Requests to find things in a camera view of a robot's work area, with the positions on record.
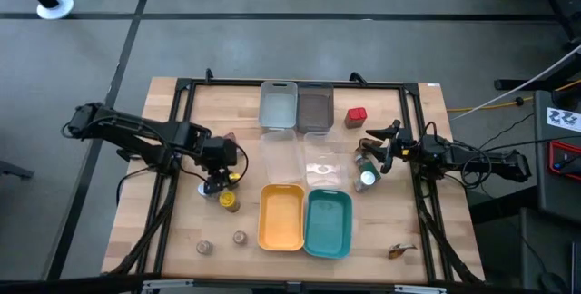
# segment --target concrete floor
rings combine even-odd
[[[581,7],[579,0],[559,1],[568,12]],[[137,4],[75,0],[74,12],[133,13]],[[35,7],[35,0],[0,0],[0,16]],[[551,14],[547,0],[147,0],[144,11]],[[64,139],[59,128],[76,105],[104,100],[130,23],[0,19],[0,159],[36,170],[30,181],[0,180],[0,279],[42,277],[88,147]],[[207,67],[229,78],[345,80],[357,71],[370,81],[441,83],[448,107],[473,106],[499,95],[494,79],[526,79],[547,68],[564,54],[565,40],[557,24],[540,22],[142,20],[115,108],[139,113],[152,77],[199,77]],[[531,111],[527,105],[474,113],[452,123],[454,136],[479,144]],[[496,143],[532,137],[531,119]],[[532,161],[532,147],[521,151]],[[99,273],[114,185],[125,171],[105,144],[63,277]],[[487,190],[497,196],[532,184],[491,177]],[[485,264],[502,263],[486,243],[480,249]]]

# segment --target teal plastic container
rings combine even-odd
[[[315,257],[341,259],[351,251],[353,204],[342,191],[309,194],[304,248]]]

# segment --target yellow plastic container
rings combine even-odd
[[[258,243],[265,250],[293,251],[304,244],[305,191],[294,184],[262,188]]]

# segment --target wooden table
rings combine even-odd
[[[168,119],[176,80],[152,79],[143,117],[159,121]],[[439,85],[420,84],[419,89],[426,123],[436,122],[438,134],[452,140]],[[333,131],[341,134],[346,152],[352,152],[359,138],[365,137],[364,130],[385,128],[394,119],[402,118],[397,91],[335,89],[334,96]],[[344,190],[353,199],[354,230],[351,253],[347,258],[325,260],[312,257],[304,250],[275,252],[259,247],[257,232],[261,188],[269,183],[259,149],[262,134],[258,124],[259,104],[260,87],[196,87],[192,122],[210,128],[213,135],[234,132],[239,144],[248,153],[250,167],[240,188],[236,190],[241,200],[241,209],[234,214],[215,202],[203,199],[197,192],[200,181],[194,176],[180,173],[162,276],[187,279],[426,283],[409,165],[397,159],[378,186],[364,194],[353,190],[352,180],[357,171],[354,165],[350,166],[351,181]],[[367,109],[368,120],[363,128],[346,130],[343,118],[347,109],[355,106]],[[417,139],[413,107],[409,99],[414,137]],[[189,158],[184,159],[183,166],[189,171],[199,171]],[[244,159],[241,159],[234,170],[240,171],[243,166]],[[141,168],[142,162],[132,162],[128,172]],[[154,178],[153,173],[145,173],[125,182],[103,271],[116,267],[142,235]],[[438,192],[450,244],[471,271],[484,279],[464,189],[453,181],[442,180],[438,181]],[[236,230],[243,230],[249,235],[246,246],[237,246],[232,241],[232,234]],[[196,252],[195,246],[199,240],[213,243],[212,255],[203,256]],[[433,239],[431,242],[437,276],[443,279],[438,245]],[[402,257],[388,260],[388,248],[397,243],[413,243],[419,250],[408,250]],[[157,239],[153,239],[146,271],[153,269],[156,248]]]

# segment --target gray plastic container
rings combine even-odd
[[[258,122],[266,129],[291,129],[297,123],[295,82],[263,82]]]
[[[326,132],[335,122],[333,85],[331,83],[299,83],[299,118],[301,133]]]

